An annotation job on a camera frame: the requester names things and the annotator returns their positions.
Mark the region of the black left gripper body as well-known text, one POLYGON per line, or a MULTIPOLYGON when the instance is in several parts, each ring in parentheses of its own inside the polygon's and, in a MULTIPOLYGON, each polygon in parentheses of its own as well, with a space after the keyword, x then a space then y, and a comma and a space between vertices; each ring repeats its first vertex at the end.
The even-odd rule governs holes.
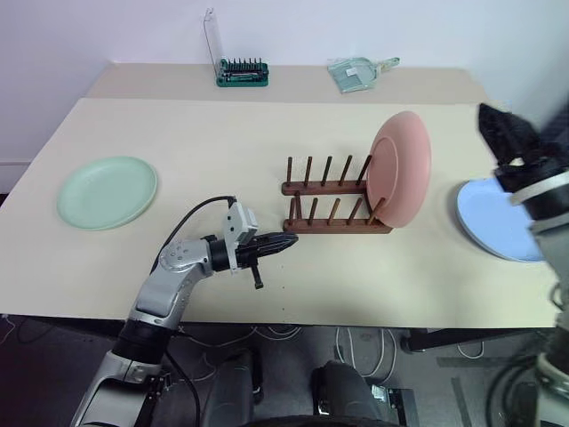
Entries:
POLYGON ((254 280, 254 287, 262 289, 263 281, 259 272, 259 259, 266 255, 265 238, 253 238, 248 244, 240 245, 236 250, 237 266, 242 270, 250 269, 254 280))

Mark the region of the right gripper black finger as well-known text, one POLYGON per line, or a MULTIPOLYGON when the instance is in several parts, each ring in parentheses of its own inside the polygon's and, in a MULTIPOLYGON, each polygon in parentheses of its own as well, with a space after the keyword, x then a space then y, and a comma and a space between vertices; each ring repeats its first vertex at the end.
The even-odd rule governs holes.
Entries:
POLYGON ((520 159, 523 163, 534 163, 541 155, 540 135, 532 124, 523 117, 508 113, 507 163, 520 159))
POLYGON ((511 128, 511 114, 486 103, 478 105, 478 131, 492 151, 498 165, 507 165, 518 157, 518 143, 511 128))

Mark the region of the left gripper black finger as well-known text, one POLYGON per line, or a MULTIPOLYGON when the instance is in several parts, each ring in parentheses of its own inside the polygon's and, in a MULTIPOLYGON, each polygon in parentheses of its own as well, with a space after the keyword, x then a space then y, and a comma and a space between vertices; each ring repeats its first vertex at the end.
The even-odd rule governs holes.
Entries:
POLYGON ((294 242, 268 242, 260 245, 260 257, 270 256, 283 252, 294 245, 294 242))
POLYGON ((298 236, 293 232, 269 232, 256 237, 259 246, 292 246, 298 241, 298 236))

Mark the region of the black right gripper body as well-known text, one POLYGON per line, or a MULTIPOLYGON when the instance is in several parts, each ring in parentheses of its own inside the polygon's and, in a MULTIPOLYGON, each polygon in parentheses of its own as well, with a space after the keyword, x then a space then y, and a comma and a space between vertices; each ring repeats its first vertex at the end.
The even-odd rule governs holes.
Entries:
POLYGON ((494 176, 506 192, 518 192, 536 182, 561 173, 561 163, 553 157, 541 157, 523 165, 499 165, 494 176))

